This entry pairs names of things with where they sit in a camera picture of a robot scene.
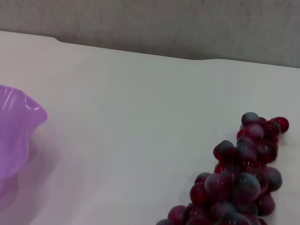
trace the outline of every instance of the table surface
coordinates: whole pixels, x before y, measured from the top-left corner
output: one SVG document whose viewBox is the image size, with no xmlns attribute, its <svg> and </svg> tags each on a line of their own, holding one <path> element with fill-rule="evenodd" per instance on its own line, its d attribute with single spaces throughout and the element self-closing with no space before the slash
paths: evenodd
<svg viewBox="0 0 300 225">
<path fill-rule="evenodd" d="M 0 32 L 1 84 L 48 112 L 30 142 L 5 225 L 154 225 L 189 203 L 212 149 L 241 115 L 285 116 L 269 225 L 300 224 L 300 70 L 182 60 Z"/>
</svg>

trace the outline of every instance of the bunch of grapes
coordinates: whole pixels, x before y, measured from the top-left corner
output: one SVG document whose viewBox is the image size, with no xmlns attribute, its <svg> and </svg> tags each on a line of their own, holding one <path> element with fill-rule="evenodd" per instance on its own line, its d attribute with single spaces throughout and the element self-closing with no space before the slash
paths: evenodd
<svg viewBox="0 0 300 225">
<path fill-rule="evenodd" d="M 254 112 L 242 116 L 234 146 L 218 144 L 214 173 L 203 172 L 190 190 L 188 206 L 173 207 L 156 225 L 267 225 L 259 217 L 275 209 L 271 192 L 282 185 L 280 172 L 270 166 L 278 155 L 278 137 L 289 128 L 284 117 L 266 120 Z"/>
</svg>

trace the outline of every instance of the grape cluster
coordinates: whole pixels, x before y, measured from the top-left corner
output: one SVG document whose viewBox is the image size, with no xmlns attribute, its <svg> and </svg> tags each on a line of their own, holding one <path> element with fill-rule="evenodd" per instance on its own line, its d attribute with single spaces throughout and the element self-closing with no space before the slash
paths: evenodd
<svg viewBox="0 0 300 225">
<path fill-rule="evenodd" d="M 234 146 L 218 144 L 214 173 L 199 174 L 188 206 L 173 207 L 157 225 L 267 225 L 258 218 L 275 209 L 271 192 L 282 185 L 280 172 L 268 163 L 278 155 L 278 137 L 289 128 L 284 117 L 266 120 L 254 112 L 242 116 Z"/>
</svg>

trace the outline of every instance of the gray wall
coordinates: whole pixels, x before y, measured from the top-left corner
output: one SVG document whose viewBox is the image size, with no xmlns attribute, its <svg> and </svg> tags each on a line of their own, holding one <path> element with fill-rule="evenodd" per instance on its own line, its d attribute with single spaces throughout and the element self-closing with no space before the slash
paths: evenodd
<svg viewBox="0 0 300 225">
<path fill-rule="evenodd" d="M 300 68 L 300 0 L 0 0 L 0 30 Z"/>
</svg>

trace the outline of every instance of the wall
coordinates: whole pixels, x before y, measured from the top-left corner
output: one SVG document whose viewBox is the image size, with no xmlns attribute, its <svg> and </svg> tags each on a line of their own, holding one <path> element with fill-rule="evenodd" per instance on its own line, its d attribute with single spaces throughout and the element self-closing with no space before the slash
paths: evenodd
<svg viewBox="0 0 300 225">
<path fill-rule="evenodd" d="M 299 0 L 1 0 L 0 30 L 300 68 Z"/>
</svg>

